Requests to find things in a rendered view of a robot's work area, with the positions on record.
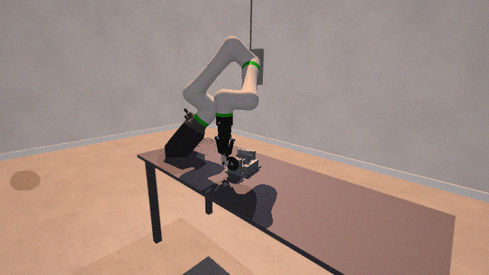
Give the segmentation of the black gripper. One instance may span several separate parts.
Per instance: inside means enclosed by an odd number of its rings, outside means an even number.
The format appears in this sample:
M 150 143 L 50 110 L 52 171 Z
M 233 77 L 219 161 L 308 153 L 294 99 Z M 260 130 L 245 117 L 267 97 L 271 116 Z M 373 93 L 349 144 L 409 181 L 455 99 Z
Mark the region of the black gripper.
M 231 132 L 231 126 L 228 128 L 218 126 L 218 136 L 215 136 L 218 153 L 221 154 L 222 162 L 225 161 L 225 167 L 228 166 L 228 155 L 232 154 L 232 148 L 235 142 L 235 139 L 231 136 Z

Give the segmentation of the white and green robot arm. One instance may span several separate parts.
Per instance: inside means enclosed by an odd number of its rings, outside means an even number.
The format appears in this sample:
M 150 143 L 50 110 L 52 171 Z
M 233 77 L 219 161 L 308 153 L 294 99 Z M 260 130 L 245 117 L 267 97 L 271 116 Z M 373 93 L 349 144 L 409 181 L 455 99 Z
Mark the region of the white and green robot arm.
M 241 67 L 241 90 L 221 89 L 214 98 L 211 97 L 207 89 L 233 61 Z M 183 90 L 184 99 L 198 109 L 195 114 L 184 109 L 187 124 L 204 134 L 215 118 L 217 126 L 228 128 L 233 125 L 233 110 L 255 109 L 259 103 L 257 82 L 260 68 L 260 60 L 237 37 L 227 37 L 208 65 Z

